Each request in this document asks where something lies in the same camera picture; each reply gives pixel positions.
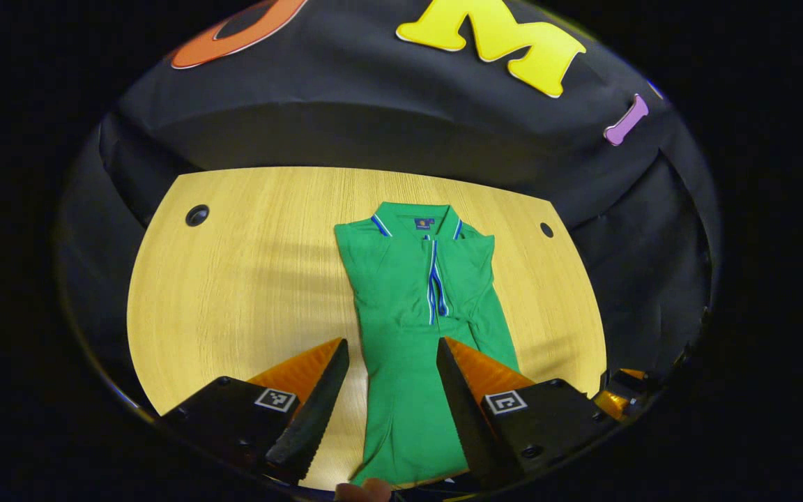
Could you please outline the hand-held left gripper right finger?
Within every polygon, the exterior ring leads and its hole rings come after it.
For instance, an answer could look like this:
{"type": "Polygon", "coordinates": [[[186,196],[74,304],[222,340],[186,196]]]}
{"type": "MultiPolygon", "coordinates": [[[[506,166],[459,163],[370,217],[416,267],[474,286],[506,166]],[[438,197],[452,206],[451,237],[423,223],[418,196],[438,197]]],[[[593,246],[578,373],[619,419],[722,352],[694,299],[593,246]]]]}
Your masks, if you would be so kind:
{"type": "Polygon", "coordinates": [[[536,383],[451,337],[436,365],[468,469],[485,490],[573,459],[618,426],[564,379],[536,383]]]}

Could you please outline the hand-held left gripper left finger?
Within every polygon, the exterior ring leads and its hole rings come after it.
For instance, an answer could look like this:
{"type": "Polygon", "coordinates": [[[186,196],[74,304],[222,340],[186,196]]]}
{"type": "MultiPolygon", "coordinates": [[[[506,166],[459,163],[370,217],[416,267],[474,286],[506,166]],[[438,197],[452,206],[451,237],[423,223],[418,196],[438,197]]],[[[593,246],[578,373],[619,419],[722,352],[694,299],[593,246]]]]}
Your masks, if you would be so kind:
{"type": "Polygon", "coordinates": [[[161,420],[236,469],[297,485],[321,445],[349,365],[347,340],[338,337],[251,379],[214,378],[161,420]]]}

